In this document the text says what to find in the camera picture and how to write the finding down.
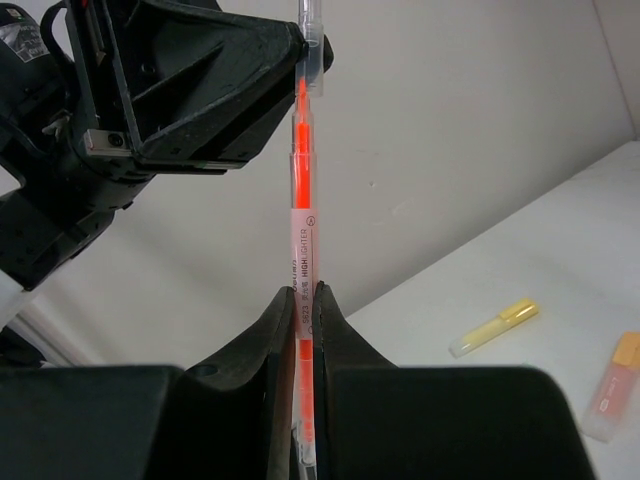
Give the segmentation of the clear pen cap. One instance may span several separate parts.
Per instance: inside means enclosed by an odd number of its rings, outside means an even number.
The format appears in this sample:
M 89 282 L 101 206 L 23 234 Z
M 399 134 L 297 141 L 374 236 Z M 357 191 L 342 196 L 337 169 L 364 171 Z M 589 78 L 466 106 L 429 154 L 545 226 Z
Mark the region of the clear pen cap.
M 314 77 L 314 48 L 324 34 L 321 0 L 298 1 L 298 26 L 305 42 L 305 50 L 296 65 L 296 89 L 299 94 L 305 91 L 310 97 L 323 95 L 322 80 Z

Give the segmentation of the orange highlighter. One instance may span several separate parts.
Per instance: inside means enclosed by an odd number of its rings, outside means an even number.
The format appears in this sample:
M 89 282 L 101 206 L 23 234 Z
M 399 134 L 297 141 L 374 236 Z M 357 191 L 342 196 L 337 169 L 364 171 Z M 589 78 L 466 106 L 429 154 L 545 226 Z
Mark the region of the orange highlighter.
M 625 415 L 639 378 L 639 333 L 625 332 L 583 416 L 581 430 L 588 437 L 609 442 Z

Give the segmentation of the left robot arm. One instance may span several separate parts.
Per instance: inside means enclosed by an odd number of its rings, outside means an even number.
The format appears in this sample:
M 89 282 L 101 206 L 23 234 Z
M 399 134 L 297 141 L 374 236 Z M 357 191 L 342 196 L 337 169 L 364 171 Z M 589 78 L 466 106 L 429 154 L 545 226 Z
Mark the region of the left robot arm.
M 1 6 L 1 320 L 164 174 L 244 167 L 333 61 L 322 5 L 293 22 L 214 1 Z

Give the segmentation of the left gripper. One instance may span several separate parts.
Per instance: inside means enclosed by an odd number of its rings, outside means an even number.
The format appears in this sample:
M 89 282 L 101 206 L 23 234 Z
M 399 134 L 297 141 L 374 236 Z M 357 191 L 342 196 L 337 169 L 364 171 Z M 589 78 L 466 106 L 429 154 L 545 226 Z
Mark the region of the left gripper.
M 294 102 L 294 23 L 176 1 L 58 1 L 82 155 L 119 175 L 218 174 L 265 147 Z

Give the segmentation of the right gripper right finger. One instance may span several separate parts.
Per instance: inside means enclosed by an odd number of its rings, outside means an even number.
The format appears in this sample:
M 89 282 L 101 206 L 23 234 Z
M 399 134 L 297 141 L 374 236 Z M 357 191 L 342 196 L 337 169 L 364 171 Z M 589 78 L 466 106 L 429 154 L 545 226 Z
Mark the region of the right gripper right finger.
M 321 479 L 591 479 L 567 400 L 524 366 L 399 367 L 345 319 L 331 288 L 313 301 Z

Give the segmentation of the yellow highlighter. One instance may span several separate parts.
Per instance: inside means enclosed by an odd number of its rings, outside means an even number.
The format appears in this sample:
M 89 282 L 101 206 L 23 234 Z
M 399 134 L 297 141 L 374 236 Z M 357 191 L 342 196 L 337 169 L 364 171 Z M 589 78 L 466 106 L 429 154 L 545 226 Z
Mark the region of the yellow highlighter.
M 461 358 L 526 322 L 538 313 L 539 307 L 534 301 L 528 298 L 522 299 L 500 312 L 494 318 L 454 340 L 449 346 L 449 353 L 454 358 Z

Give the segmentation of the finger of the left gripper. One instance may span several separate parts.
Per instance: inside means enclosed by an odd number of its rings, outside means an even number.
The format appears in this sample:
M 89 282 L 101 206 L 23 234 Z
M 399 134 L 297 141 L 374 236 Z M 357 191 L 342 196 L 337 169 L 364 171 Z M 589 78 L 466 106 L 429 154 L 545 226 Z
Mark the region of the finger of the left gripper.
M 316 80 L 322 80 L 334 62 L 333 48 L 327 35 L 323 34 L 319 40 L 319 45 L 314 48 L 314 77 Z

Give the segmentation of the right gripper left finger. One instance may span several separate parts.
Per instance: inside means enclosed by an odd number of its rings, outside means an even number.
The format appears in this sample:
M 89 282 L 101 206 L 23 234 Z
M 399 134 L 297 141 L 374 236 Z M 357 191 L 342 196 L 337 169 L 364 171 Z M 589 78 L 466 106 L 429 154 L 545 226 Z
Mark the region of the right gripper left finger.
M 5 369 L 5 479 L 286 479 L 294 299 L 189 369 Z

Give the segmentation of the orange pen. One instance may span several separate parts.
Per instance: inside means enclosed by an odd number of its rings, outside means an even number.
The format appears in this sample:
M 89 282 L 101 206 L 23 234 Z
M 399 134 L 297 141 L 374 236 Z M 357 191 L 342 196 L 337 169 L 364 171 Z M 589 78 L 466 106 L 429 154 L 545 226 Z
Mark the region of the orange pen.
M 306 468 L 316 466 L 312 326 L 312 307 L 318 284 L 315 170 L 310 88 L 305 79 L 300 79 L 296 85 L 292 121 L 291 276 L 295 299 L 297 356 L 295 433 L 298 459 Z

